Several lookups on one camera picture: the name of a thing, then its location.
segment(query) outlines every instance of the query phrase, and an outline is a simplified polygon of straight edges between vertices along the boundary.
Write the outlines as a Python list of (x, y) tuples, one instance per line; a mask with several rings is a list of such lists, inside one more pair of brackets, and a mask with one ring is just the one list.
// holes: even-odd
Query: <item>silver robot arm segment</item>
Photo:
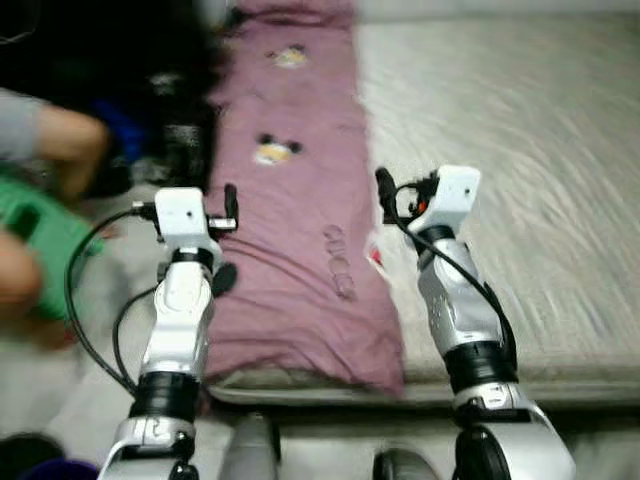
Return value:
[[(165, 243), (169, 262), (154, 305), (153, 328), (129, 418), (98, 480), (196, 480), (189, 465), (195, 448), (196, 402), (208, 351), (216, 280), (233, 276), (222, 261), (218, 235), (238, 226), (235, 188), (225, 187), (226, 218), (206, 215), (195, 188), (160, 190), (147, 219)], [(229, 284), (222, 278), (222, 284)]]
[[(515, 341), (498, 299), (483, 282), (467, 245), (456, 239), (474, 203), (480, 172), (445, 166), (400, 188), (384, 169), (376, 177), (385, 223), (400, 226), (419, 255), (418, 288), (462, 428), (456, 442), (457, 478), (574, 480), (575, 464), (562, 439), (518, 383)], [(395, 196), (403, 188), (417, 193), (410, 217), (396, 210)]]

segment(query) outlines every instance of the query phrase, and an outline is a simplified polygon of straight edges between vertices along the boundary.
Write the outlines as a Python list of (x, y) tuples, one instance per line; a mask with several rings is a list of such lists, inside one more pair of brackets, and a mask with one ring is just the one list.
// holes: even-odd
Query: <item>green plastic toy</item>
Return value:
[[(66, 319), (65, 270), (73, 251), (91, 231), (90, 225), (7, 169), (0, 169), (0, 228), (21, 238), (36, 252), (44, 275), (39, 313), (45, 318)], [(97, 241), (87, 254), (100, 250), (102, 242)], [(82, 269), (86, 255), (78, 262), (77, 271)]]

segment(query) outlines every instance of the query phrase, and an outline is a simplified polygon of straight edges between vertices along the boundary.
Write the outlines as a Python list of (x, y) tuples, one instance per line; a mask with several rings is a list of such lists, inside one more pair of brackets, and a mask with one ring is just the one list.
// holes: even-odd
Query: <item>gray bedsheet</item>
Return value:
[[(482, 170), (463, 237), (513, 323), (522, 379), (551, 401), (640, 400), (638, 31), (632, 16), (359, 30), (373, 165), (398, 180), (445, 163)], [(415, 288), (415, 257), (393, 230), (381, 241), (404, 330), (407, 395), (442, 400), (445, 372)]]

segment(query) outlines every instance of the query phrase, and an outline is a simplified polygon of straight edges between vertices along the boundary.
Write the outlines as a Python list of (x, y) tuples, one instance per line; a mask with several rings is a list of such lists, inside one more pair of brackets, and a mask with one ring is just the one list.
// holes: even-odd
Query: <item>person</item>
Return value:
[[(44, 162), (53, 173), (55, 196), (71, 210), (93, 181), (108, 143), (108, 130), (97, 119), (0, 88), (0, 162)], [(0, 330), (58, 348), (69, 341), (62, 322), (33, 313), (42, 288), (34, 253), (0, 226)]]

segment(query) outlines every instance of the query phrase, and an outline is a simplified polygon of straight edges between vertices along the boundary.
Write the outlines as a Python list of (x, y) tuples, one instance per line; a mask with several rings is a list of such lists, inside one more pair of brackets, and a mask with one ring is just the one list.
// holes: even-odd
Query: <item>gray sleeve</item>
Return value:
[(32, 160), (38, 140), (37, 117), (46, 102), (0, 88), (0, 162)]

